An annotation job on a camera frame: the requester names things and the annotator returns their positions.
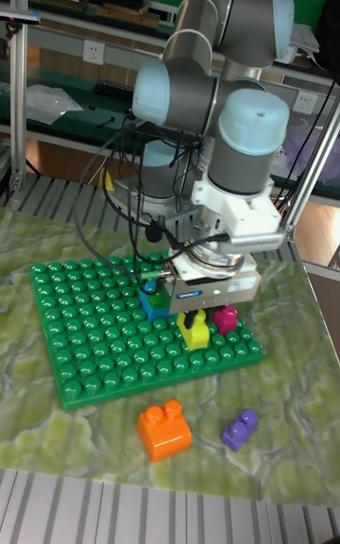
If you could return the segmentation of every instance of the green mat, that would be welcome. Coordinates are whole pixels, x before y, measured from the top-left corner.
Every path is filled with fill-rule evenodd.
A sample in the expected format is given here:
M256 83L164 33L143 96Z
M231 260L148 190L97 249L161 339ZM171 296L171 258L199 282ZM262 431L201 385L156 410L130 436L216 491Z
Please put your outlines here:
M259 260L259 292L238 306L266 350L261 364L62 412L28 270L36 262L90 255L71 224L4 209L0 224L1 468L340 505L339 366L300 265ZM130 251L126 234L85 231L100 252ZM151 465L136 431L138 415L171 398L183 406L193 445ZM219 437L246 407L260 424L234 454Z
M122 262L110 257L112 269L100 259L34 263L29 271L63 410L186 383L263 359L261 343L242 328L243 320L238 331L227 336L211 324L208 345L193 351L176 315L150 324L135 279L122 277L120 267L127 269L127 260L133 261L132 255ZM139 273L143 267L152 269L147 263L137 265Z

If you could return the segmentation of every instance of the lego brick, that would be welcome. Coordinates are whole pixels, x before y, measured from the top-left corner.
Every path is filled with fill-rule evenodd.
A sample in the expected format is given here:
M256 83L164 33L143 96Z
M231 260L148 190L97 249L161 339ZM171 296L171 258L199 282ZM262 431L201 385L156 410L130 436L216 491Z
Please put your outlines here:
M238 451L259 424L254 410L244 410L224 431L221 441L232 451Z
M206 324L206 313L199 309L195 316L194 324L191 328L184 325L185 313L178 314L178 327L190 350L203 349L207 347L210 339L209 328Z
M122 265L133 271L132 257ZM262 346L239 320L225 337L210 326L204 349L190 351L176 323L150 324L133 277L97 259L36 263L30 269L48 354L64 410L115 400L259 363ZM152 265L138 262L141 271Z
M216 324L219 334L224 336L227 332L235 330L237 326L237 311L234 307L226 305L224 309L215 311L212 323Z
M156 283L148 281L144 285L144 289L151 292L155 289ZM166 290L162 288L155 295L146 295L142 290L139 293L139 300L146 313L147 321L152 323L155 319L167 319L169 317L168 308L170 305L170 297Z
M165 460L190 447L192 434L181 411L179 401L170 399L163 407L150 405L140 413L137 431L151 462Z

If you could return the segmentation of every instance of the pink lego brick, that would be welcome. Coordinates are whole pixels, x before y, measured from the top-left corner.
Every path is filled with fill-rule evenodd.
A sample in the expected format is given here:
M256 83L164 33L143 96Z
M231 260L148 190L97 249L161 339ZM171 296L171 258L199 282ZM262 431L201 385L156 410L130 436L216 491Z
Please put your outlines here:
M219 334L224 336L227 332L235 330L237 325L236 315L236 309L230 305L226 305L224 309L214 312L212 321L216 324Z

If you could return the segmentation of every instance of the power outlet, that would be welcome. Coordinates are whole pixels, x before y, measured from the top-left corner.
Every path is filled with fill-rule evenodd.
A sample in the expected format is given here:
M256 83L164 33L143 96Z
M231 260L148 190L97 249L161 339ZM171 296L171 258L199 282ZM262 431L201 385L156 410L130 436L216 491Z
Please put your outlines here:
M103 42L84 41L83 60L88 63L103 65L105 44Z
M317 94L298 91L297 99L293 106L293 111L299 111L300 113L313 113L316 101Z

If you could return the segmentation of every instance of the light blue joint cap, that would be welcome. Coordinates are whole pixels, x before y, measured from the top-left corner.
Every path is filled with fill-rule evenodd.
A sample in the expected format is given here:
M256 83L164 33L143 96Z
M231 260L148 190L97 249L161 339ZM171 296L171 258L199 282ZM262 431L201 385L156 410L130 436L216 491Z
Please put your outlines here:
M248 156L265 156L281 145L289 108L274 94L255 89L232 93L222 109L218 127L225 142Z
M161 126L166 121L170 104L170 79L161 61L146 63L137 75L132 111L137 118Z
M294 0L273 0L274 37L277 60L282 60L292 36Z
M144 150L143 166L160 168L168 166L175 158L176 149L163 143L161 139L150 141Z

